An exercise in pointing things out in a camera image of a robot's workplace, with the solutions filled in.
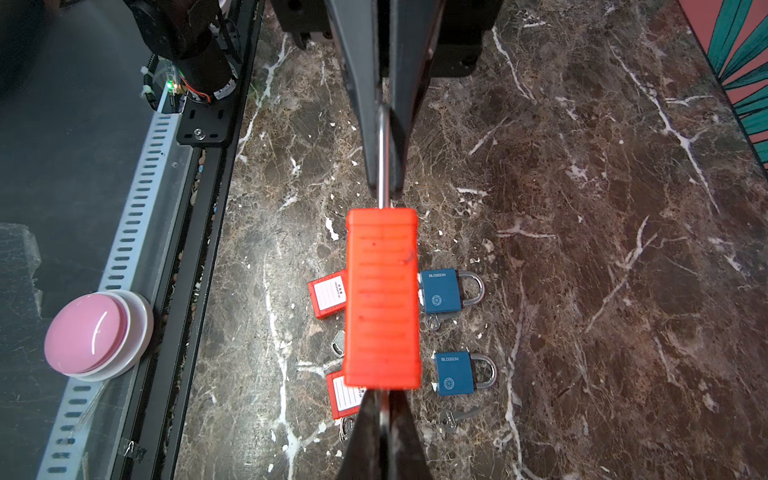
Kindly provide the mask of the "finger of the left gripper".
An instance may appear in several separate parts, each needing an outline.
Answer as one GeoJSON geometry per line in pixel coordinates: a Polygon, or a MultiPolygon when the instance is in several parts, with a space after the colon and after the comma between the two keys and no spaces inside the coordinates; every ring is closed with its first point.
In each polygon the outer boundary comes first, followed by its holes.
{"type": "Polygon", "coordinates": [[[445,3],[392,1],[389,10],[389,192],[400,195],[410,136],[430,83],[445,3]]]}
{"type": "Polygon", "coordinates": [[[379,173],[379,74],[377,3],[328,0],[328,17],[340,55],[342,75],[359,124],[366,181],[377,192],[379,173]]]}

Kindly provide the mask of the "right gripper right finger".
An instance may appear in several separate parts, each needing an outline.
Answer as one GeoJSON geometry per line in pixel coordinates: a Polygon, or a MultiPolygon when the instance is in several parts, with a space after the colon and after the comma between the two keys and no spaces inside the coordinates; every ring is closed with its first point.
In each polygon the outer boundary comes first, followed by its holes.
{"type": "Polygon", "coordinates": [[[386,401],[386,478],[431,479],[406,393],[390,391],[386,401]]]}

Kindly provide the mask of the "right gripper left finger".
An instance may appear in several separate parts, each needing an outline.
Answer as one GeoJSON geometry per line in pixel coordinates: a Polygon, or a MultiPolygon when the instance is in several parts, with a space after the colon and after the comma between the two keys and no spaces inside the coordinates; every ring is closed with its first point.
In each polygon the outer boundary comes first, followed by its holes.
{"type": "Polygon", "coordinates": [[[379,392],[368,390],[357,414],[338,479],[382,479],[379,392]]]}

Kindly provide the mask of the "red padlock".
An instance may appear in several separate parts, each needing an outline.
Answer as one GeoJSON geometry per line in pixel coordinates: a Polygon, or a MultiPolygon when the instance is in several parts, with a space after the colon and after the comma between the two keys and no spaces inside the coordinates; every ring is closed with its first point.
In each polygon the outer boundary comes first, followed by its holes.
{"type": "Polygon", "coordinates": [[[418,218],[390,201],[390,108],[377,112],[377,206],[347,215],[343,375],[351,387],[414,390],[421,384],[418,218]]]}
{"type": "Polygon", "coordinates": [[[365,389],[347,386],[341,371],[329,373],[325,379],[332,419],[339,426],[340,441],[345,443],[354,428],[355,416],[360,410],[365,389]]]}
{"type": "Polygon", "coordinates": [[[325,319],[345,309],[347,271],[341,270],[310,281],[308,291],[314,315],[325,319]]]}

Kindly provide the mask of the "blue padlock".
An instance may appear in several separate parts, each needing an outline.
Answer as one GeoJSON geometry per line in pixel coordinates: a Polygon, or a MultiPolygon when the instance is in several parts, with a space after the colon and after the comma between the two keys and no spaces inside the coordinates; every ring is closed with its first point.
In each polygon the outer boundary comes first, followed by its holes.
{"type": "Polygon", "coordinates": [[[467,351],[440,352],[434,355],[438,376],[437,393],[441,397],[469,395],[476,390],[488,389],[498,378],[496,363],[485,354],[467,351]],[[490,377],[478,382],[474,377],[473,365],[484,363],[490,368],[490,377]]]}
{"type": "Polygon", "coordinates": [[[485,296],[483,280],[475,273],[456,270],[425,270],[419,273],[419,299],[426,314],[447,314],[459,312],[464,307],[478,304],[485,296]],[[473,280],[479,289],[471,298],[463,297],[463,281],[473,280]]]}

